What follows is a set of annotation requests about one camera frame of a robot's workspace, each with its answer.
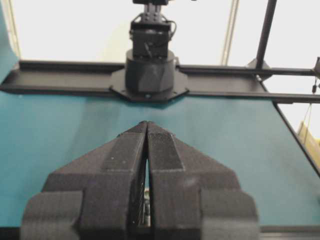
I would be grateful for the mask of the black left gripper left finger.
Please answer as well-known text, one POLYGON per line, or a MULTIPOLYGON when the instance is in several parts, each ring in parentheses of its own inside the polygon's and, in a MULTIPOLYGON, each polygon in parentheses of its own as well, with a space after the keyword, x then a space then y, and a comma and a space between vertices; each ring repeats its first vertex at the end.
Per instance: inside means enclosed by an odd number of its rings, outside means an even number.
POLYGON ((22 240, 127 240, 141 223, 147 122, 50 173, 27 203, 22 240))

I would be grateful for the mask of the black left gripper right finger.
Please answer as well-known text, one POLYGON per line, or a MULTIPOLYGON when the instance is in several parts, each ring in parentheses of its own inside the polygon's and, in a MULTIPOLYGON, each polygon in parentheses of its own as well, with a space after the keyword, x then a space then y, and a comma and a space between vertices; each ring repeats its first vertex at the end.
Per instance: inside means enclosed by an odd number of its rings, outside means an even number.
POLYGON ((151 226, 157 240, 257 240, 254 199, 229 167, 147 124, 151 226))

